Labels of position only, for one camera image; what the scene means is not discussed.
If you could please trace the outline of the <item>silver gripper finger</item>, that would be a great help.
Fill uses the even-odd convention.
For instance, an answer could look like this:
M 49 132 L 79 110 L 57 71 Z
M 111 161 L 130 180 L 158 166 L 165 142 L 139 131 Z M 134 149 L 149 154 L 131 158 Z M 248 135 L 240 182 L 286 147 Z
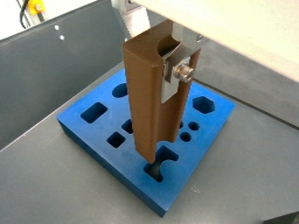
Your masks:
M 173 24 L 173 38 L 179 45 L 163 56 L 162 103 L 166 103 L 178 93 L 179 84 L 193 80 L 196 70 L 189 62 L 206 40 L 200 33 L 178 23 Z

